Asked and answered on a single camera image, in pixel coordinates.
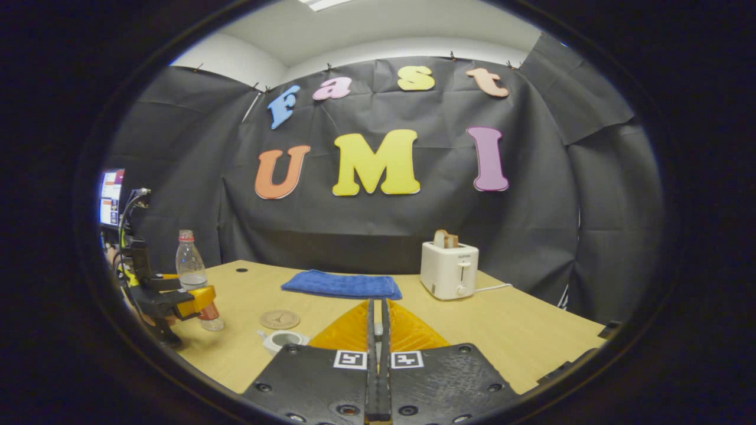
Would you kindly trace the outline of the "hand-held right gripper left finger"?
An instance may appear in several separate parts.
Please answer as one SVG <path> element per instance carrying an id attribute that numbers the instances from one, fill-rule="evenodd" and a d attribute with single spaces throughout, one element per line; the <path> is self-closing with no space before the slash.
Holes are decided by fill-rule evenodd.
<path id="1" fill-rule="evenodd" d="M 308 344 L 284 344 L 243 398 L 303 424 L 376 418 L 374 301 L 342 314 Z"/>

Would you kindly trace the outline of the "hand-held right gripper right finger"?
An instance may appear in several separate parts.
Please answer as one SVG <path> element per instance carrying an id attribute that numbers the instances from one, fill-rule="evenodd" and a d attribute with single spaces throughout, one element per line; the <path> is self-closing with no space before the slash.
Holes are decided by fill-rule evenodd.
<path id="1" fill-rule="evenodd" d="M 391 424 L 471 424 L 521 396 L 474 344 L 392 351 L 399 323 L 380 302 L 380 414 Z"/>

